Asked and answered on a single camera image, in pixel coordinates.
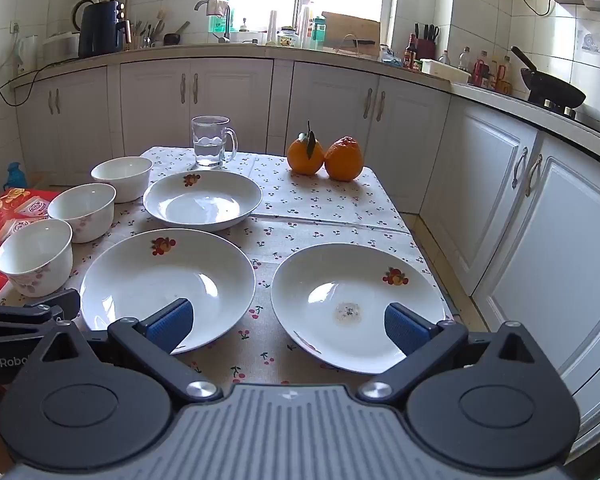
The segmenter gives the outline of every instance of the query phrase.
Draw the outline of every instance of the glass mug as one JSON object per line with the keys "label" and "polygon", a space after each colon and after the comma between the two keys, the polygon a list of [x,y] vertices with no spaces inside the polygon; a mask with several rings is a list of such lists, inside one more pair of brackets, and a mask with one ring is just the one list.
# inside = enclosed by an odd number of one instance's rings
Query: glass mug
{"label": "glass mug", "polygon": [[[196,163],[204,168],[217,168],[223,162],[234,160],[238,151],[238,140],[235,132],[226,125],[229,119],[215,115],[194,117],[191,120],[191,135],[193,149],[196,154]],[[229,134],[234,150],[229,158],[225,158],[224,144]]]}

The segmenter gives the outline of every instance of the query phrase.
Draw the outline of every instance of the jar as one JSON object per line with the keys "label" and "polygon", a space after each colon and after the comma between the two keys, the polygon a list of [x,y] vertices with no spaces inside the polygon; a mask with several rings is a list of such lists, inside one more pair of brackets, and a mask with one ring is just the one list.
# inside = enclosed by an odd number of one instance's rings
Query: jar
{"label": "jar", "polygon": [[300,37],[293,27],[282,27],[278,33],[279,46],[300,46]]}

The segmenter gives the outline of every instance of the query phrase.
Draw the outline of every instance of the pan handle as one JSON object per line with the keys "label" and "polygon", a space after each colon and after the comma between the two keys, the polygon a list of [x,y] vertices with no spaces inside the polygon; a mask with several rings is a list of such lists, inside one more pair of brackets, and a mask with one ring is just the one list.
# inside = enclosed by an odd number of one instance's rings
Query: pan handle
{"label": "pan handle", "polygon": [[511,51],[518,57],[520,61],[522,61],[525,65],[529,67],[531,72],[537,72],[538,67],[536,67],[531,60],[516,46],[511,47]]}

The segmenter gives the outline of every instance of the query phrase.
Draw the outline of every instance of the metal screw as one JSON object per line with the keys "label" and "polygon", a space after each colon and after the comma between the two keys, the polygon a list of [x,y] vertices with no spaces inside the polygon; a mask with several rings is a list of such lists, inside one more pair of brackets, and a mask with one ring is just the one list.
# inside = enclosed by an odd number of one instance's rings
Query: metal screw
{"label": "metal screw", "polygon": [[384,399],[393,393],[391,386],[386,383],[365,383],[360,387],[362,394],[369,399]]}
{"label": "metal screw", "polygon": [[187,384],[187,395],[194,399],[206,399],[215,395],[218,387],[209,381],[194,381]]}

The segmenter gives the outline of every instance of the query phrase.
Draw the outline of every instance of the orange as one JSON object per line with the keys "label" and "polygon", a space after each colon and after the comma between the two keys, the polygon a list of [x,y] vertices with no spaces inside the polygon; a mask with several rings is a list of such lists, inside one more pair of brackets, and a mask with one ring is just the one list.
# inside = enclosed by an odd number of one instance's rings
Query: orange
{"label": "orange", "polygon": [[324,153],[311,127],[308,134],[300,134],[291,143],[286,150],[286,161],[293,172],[302,175],[315,174],[322,167]]}
{"label": "orange", "polygon": [[324,169],[333,180],[350,182],[362,172],[363,163],[360,146],[352,137],[336,140],[324,154]]}

